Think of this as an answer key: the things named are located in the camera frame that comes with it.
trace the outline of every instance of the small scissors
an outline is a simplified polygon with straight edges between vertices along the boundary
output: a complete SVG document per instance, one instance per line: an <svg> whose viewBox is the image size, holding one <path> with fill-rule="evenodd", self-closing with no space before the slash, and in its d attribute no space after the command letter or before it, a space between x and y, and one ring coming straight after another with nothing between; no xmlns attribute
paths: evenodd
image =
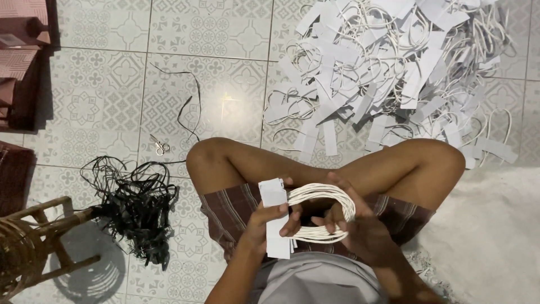
<svg viewBox="0 0 540 304"><path fill-rule="evenodd" d="M156 144L156 146L158 147L156 149L156 154L161 156L163 155L165 152L169 152L171 150L171 146L168 144L168 143L161 143L160 141L158 141L157 138L155 138L152 134L150 134L150 137L152 138L152 140L154 141L154 143Z"/></svg>

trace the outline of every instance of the white rope handle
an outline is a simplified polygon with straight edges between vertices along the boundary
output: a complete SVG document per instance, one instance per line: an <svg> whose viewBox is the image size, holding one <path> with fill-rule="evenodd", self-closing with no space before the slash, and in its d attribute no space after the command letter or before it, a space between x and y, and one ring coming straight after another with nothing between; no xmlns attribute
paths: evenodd
<svg viewBox="0 0 540 304"><path fill-rule="evenodd" d="M353 200L350 199L345 191L331 184L312 183L300 188L296 188L289 193L289 205L293 206L306 200L321 197L337 200L341 204L341 207L343 207L343 215L345 216L345 220L347 222L354 220L356 206ZM328 233L326 227L324 226L302 226L300 231L290 238L310 243L330 244L343 240L345 237L347 237L347 235L348 233L341 231L337 225L336 231L333 234Z"/></svg>

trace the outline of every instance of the brown plaid shorts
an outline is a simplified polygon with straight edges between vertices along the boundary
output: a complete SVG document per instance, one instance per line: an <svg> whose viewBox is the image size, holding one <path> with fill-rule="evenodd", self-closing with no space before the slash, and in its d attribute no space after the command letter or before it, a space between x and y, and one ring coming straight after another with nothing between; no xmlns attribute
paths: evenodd
<svg viewBox="0 0 540 304"><path fill-rule="evenodd" d="M200 199L201 212L208 217L210 237L223 247L228 262L246 229L249 217L261 201L259 187L255 183L247 183L202 195ZM394 242L400 246L410 241L435 214L434 211L386 195L368 195L364 200L386 225ZM317 244L297 241L297 245L295 253L324 252L356 259L341 242Z"/></svg>

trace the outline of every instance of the stack of paper strips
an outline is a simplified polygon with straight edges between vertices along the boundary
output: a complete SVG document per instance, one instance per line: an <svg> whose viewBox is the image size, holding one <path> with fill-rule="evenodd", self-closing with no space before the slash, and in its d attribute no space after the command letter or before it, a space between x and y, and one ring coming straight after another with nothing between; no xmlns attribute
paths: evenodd
<svg viewBox="0 0 540 304"><path fill-rule="evenodd" d="M486 153L513 162L517 155L506 140L477 142L485 126L479 134L471 126L484 100L482 76L497 68L511 43L507 15L495 2L322 0L303 6L300 38L278 63L288 81L271 88L265 123L303 121L293 147L302 162L311 160L320 126L326 154L338 154L335 119L372 120L367 151L434 138L461 149L468 168ZM467 148L471 143L475 147Z"/></svg>
<svg viewBox="0 0 540 304"><path fill-rule="evenodd" d="M264 207L278 206L288 201L282 179L262 181L259 183L259 190ZM266 223L266 253L268 257L289 259L291 253L294 253L296 240L279 235L279 230L288 220L289 215L286 213L283 217Z"/></svg>

